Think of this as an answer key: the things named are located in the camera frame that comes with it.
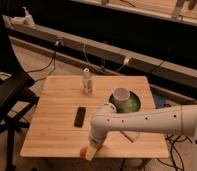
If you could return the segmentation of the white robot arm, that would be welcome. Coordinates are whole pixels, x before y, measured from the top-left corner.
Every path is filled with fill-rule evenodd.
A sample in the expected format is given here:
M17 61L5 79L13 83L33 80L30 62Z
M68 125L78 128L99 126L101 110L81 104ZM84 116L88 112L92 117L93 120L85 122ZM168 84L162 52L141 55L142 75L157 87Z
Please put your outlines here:
M92 115L89 143L100 146L110 131L136 131L189 136L194 139L191 166L197 171L197 105L179 105L153 110L116 113L107 102Z

